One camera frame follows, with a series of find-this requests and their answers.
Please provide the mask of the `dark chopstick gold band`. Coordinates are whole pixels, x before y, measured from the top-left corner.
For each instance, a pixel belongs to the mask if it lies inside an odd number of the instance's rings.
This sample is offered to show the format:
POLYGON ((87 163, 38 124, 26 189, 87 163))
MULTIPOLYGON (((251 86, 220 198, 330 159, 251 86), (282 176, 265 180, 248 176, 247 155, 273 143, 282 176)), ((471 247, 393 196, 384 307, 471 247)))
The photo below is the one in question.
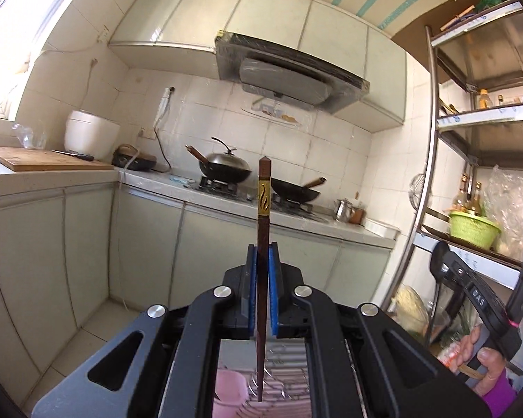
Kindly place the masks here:
POLYGON ((268 253, 271 205, 271 160, 264 156, 259 161, 258 224, 257 224, 257 301, 256 301, 256 355, 257 397, 263 401, 264 361, 267 324, 268 253))

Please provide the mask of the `green plastic basket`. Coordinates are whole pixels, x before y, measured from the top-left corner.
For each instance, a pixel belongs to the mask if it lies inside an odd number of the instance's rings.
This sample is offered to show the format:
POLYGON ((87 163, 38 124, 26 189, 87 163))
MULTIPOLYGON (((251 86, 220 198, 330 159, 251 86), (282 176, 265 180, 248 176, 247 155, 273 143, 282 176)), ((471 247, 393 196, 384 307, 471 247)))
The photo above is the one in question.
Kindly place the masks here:
POLYGON ((450 235, 475 247, 490 250, 497 237, 502 233, 499 225, 486 217, 463 211, 452 211, 450 218, 450 235))

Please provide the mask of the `gas stove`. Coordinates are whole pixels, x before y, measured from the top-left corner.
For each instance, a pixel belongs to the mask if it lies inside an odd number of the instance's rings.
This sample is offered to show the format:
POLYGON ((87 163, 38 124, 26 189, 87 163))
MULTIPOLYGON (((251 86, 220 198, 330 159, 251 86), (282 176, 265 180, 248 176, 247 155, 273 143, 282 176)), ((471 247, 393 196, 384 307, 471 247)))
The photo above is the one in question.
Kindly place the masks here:
POLYGON ((207 205, 214 210, 236 216, 254 217, 261 208, 264 213, 276 212, 302 220, 326 223, 329 216, 314 207, 314 201, 320 195, 316 187, 325 182, 325 177, 319 177, 308 184, 297 185, 272 177, 259 192, 257 186, 243 188, 238 183, 202 177, 199 181, 184 185, 184 189, 202 195, 202 198, 194 199, 195 204, 207 205))

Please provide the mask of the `open black wok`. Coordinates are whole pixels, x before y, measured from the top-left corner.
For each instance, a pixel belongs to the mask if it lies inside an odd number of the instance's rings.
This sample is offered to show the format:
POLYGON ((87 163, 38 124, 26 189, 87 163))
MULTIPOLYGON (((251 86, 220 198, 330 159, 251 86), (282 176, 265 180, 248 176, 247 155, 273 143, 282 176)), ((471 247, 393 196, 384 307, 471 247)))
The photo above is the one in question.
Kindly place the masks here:
POLYGON ((312 202, 319 197, 319 191, 316 190, 317 186, 323 185, 327 182, 325 177, 319 177, 305 185, 296 185, 291 182, 287 182, 275 177, 271 178, 271 187, 276 193, 284 200, 305 204, 312 202))

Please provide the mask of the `metal kettle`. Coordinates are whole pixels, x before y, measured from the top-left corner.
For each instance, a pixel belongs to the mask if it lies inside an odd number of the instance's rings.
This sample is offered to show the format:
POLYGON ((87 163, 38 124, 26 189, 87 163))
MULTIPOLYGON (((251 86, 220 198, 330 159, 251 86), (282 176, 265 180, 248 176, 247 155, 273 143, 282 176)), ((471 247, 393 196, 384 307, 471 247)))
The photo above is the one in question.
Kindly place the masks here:
POLYGON ((354 213, 354 206, 352 202, 346 198, 338 199, 335 201, 335 208, 333 218, 337 222, 346 223, 349 222, 352 214, 354 213))

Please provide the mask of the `metal shelf rack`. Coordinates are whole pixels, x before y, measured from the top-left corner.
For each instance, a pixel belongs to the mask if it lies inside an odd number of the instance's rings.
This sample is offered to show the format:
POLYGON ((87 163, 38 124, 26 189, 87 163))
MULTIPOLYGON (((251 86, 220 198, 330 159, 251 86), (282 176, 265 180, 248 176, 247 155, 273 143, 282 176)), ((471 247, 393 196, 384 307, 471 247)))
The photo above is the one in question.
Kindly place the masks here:
POLYGON ((431 249, 441 236, 424 230, 425 215, 442 219, 428 199, 443 141, 466 162, 470 179, 480 168, 523 171, 523 102, 477 108, 481 89, 503 91, 523 85, 523 4, 507 0, 451 25, 439 33, 425 29, 431 74, 431 110, 423 184, 399 267, 385 293, 387 308, 401 285, 415 248, 431 249), (444 71, 470 97, 469 111, 443 112, 438 73, 444 71))

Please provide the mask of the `pink cup left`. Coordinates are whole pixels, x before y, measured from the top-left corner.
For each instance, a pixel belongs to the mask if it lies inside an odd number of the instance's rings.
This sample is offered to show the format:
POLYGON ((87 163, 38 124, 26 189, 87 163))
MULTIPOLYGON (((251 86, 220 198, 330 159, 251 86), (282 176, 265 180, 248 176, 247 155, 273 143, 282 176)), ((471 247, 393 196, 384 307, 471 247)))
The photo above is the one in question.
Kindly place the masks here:
POLYGON ((247 379, 236 371, 218 370, 214 393, 212 417, 237 417, 249 397, 247 379))

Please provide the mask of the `lidded black wok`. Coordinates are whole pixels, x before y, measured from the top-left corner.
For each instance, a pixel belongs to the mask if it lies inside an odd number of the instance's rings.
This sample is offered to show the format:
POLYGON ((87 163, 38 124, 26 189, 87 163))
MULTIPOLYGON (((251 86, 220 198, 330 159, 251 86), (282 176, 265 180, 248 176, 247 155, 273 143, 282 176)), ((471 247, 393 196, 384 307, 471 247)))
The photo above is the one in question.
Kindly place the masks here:
POLYGON ((186 145, 187 151, 198 160, 202 174, 209 180, 227 184, 239 184, 246 180, 251 174, 249 164, 233 154, 235 148, 230 148, 224 141, 216 137, 212 137, 212 139, 220 142, 225 151, 213 152, 204 156, 193 146, 186 145))

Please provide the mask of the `pink drip tray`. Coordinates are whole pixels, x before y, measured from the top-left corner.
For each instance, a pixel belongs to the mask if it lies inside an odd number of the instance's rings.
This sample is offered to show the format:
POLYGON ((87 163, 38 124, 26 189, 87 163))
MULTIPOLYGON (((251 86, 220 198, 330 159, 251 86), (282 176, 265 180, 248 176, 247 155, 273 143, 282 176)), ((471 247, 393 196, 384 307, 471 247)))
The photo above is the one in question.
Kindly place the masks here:
POLYGON ((294 376, 292 371, 281 377, 266 374, 263 382, 263 401, 257 397, 257 376, 247 381, 249 397, 238 411, 238 417, 312 417, 312 403, 308 378, 303 371, 294 376))

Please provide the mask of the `black electric cooker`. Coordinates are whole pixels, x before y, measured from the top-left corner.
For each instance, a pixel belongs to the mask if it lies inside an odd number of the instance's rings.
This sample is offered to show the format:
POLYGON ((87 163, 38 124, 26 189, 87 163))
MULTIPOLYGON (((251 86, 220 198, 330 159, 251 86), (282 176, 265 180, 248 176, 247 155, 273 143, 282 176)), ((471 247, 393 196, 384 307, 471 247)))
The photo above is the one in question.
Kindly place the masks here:
POLYGON ((146 172, 157 165, 157 158, 153 155, 142 153, 133 145, 119 145, 112 156, 111 164, 115 167, 131 171, 146 172))

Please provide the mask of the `range hood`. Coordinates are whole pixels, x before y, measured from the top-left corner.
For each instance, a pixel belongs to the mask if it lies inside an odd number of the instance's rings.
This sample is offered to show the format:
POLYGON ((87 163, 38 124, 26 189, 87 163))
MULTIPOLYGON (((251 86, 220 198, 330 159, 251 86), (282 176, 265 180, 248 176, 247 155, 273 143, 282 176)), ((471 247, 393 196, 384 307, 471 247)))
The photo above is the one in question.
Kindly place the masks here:
POLYGON ((285 45, 227 31, 217 34, 214 45, 220 80, 247 93, 330 114, 369 93, 367 80, 285 45))

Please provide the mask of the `white rice cooker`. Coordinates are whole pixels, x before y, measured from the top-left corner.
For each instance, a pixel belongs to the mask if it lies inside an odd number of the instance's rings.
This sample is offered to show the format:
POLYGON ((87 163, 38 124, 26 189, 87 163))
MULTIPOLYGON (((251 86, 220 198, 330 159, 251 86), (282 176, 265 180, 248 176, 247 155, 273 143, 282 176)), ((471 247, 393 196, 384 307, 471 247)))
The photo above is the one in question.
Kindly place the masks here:
POLYGON ((66 122, 64 147, 67 151, 104 160, 113 151, 121 126, 100 116, 74 110, 66 122))

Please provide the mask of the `wooden cutting board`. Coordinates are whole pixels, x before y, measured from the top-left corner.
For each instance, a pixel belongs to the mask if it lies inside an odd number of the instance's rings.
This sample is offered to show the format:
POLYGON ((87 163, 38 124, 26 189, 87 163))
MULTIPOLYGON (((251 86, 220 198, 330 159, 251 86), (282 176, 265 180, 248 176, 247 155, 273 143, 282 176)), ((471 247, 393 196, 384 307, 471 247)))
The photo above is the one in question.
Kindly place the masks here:
POLYGON ((0 164, 13 172, 106 171, 110 164, 84 161, 53 151, 0 146, 0 164))

